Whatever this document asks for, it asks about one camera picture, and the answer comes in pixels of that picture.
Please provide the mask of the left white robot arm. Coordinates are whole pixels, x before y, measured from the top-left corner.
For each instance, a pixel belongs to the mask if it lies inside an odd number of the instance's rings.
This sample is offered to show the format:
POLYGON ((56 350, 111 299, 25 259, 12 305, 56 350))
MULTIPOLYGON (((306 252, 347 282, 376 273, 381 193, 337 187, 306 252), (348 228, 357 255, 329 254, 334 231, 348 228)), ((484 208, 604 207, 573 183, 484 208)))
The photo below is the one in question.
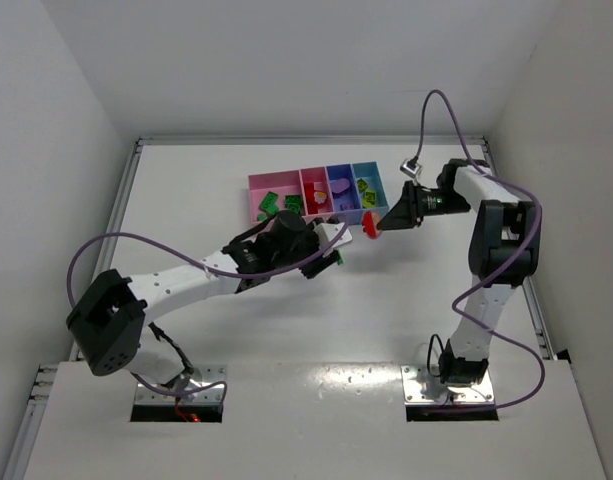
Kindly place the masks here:
POLYGON ((237 295, 293 270, 313 279, 342 261, 350 244, 347 223, 336 217, 306 221, 281 210, 195 260, 154 240, 149 245, 181 265, 149 274, 101 272, 79 298, 71 297, 66 326, 91 373, 129 372, 162 396, 188 398, 209 390, 195 366, 158 319, 212 297, 237 295))

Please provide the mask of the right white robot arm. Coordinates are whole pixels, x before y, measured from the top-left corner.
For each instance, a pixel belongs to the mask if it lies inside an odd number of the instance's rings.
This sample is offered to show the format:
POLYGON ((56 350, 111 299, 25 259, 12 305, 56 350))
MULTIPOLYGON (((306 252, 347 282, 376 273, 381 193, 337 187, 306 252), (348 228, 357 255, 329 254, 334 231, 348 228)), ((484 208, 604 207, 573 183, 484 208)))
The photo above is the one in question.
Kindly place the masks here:
POLYGON ((538 265, 537 203, 509 191, 484 161, 450 160, 434 188, 420 184, 417 158, 404 161, 401 170, 409 179, 377 223, 379 231, 413 229, 427 217, 476 213, 468 250, 473 286, 454 301, 466 306, 442 348, 435 377, 450 386, 478 384, 488 369, 491 339, 505 303, 538 265))

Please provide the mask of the green square lego brick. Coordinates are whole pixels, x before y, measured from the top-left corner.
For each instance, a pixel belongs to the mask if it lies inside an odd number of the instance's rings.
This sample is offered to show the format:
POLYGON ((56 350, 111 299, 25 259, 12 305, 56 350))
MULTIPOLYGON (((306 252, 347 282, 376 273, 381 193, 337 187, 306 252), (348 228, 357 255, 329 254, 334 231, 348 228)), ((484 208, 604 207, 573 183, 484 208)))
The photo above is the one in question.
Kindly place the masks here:
POLYGON ((284 197, 284 207, 298 215, 302 215, 303 199, 300 195, 286 195, 284 197))

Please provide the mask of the purple arch lego brick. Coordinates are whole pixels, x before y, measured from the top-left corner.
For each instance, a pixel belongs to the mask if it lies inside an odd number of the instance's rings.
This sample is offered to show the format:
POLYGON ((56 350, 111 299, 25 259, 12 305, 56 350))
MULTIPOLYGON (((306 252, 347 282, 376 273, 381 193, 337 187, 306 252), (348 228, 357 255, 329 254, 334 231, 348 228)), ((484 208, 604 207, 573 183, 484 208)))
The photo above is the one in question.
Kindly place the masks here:
POLYGON ((330 180, 330 190, 334 196, 344 195, 351 187, 351 182, 348 178, 342 177, 339 179, 330 180))

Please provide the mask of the thin green lego brick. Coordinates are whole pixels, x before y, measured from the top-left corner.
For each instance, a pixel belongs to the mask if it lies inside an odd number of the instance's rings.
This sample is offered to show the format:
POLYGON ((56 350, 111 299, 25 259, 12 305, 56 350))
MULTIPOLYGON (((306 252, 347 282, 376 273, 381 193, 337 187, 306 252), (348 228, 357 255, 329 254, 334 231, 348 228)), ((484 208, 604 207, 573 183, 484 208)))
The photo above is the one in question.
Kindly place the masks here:
POLYGON ((279 195, 277 193, 268 191, 259 204, 259 210, 268 215, 275 214, 279 210, 277 206, 278 198, 279 195))

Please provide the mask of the red half-round printed brick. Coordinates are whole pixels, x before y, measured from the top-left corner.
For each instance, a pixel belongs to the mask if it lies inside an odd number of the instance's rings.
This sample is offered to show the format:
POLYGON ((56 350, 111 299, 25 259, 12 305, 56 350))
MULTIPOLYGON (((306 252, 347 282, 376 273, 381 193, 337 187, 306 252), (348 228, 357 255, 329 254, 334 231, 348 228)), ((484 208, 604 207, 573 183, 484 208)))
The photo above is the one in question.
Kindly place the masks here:
POLYGON ((378 227, 381 218, 377 212, 366 211, 362 217, 362 230, 370 239, 377 239, 381 235, 381 230, 378 227))

